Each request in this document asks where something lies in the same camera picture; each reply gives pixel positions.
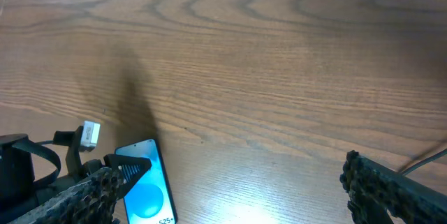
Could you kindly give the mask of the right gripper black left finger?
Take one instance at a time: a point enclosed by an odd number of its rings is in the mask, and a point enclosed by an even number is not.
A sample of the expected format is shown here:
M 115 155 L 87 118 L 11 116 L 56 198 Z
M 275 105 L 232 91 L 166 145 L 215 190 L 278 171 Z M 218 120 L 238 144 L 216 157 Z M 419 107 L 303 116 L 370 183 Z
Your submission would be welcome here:
M 114 212 L 121 189 L 120 171 L 104 167 L 11 223 L 117 224 L 121 221 Z

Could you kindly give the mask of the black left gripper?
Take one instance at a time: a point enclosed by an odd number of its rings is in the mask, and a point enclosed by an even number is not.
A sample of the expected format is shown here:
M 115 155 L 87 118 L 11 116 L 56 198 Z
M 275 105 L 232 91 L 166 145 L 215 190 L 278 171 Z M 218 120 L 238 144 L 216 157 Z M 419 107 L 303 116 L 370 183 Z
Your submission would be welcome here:
M 78 184 L 89 175 L 95 173 L 103 167 L 100 160 L 95 159 L 84 164 L 80 160 L 80 152 L 92 151 L 80 145 L 80 139 L 83 126 L 79 126 L 75 131 L 56 131 L 51 141 L 37 142 L 35 144 L 34 154 L 50 161 L 56 170 L 50 175 L 39 179 L 34 183 L 36 196 L 55 196 L 56 194 L 67 190 L 71 186 Z M 58 177 L 61 171 L 61 161 L 59 156 L 46 144 L 68 147 L 65 162 L 68 174 Z M 117 182 L 117 197 L 122 199 L 150 170 L 152 163 L 148 158 L 138 158 L 123 156 L 117 154 L 108 154 L 104 156 L 105 165 L 119 174 Z

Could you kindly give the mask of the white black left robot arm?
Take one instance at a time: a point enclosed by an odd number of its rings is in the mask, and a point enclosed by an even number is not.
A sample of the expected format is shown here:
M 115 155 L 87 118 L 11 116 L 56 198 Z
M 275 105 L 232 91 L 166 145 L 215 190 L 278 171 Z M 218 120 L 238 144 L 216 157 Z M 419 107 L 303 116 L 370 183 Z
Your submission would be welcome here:
M 2 223 L 117 223 L 118 200 L 152 166 L 146 158 L 108 154 L 86 163 L 80 152 L 96 146 L 95 129 L 57 131 L 52 144 L 66 146 L 68 173 L 44 143 L 23 133 L 1 136 Z

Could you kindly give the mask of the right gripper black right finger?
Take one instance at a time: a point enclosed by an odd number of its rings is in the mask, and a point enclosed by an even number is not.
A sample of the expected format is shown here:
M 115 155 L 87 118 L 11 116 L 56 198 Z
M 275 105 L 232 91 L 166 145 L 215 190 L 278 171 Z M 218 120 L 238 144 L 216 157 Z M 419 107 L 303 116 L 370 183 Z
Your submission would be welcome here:
M 357 151 L 346 154 L 339 177 L 349 195 L 348 209 L 355 224 L 446 224 L 446 196 L 403 174 L 394 172 Z

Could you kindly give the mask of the blue Galaxy smartphone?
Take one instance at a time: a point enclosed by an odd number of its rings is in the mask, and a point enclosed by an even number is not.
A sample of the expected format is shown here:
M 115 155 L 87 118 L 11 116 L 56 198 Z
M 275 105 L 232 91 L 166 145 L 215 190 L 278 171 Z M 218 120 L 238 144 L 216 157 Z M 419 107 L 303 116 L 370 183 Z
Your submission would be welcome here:
M 144 140 L 117 148 L 115 153 L 146 158 L 152 164 L 124 197 L 129 224 L 176 224 L 177 212 L 159 143 L 154 139 Z

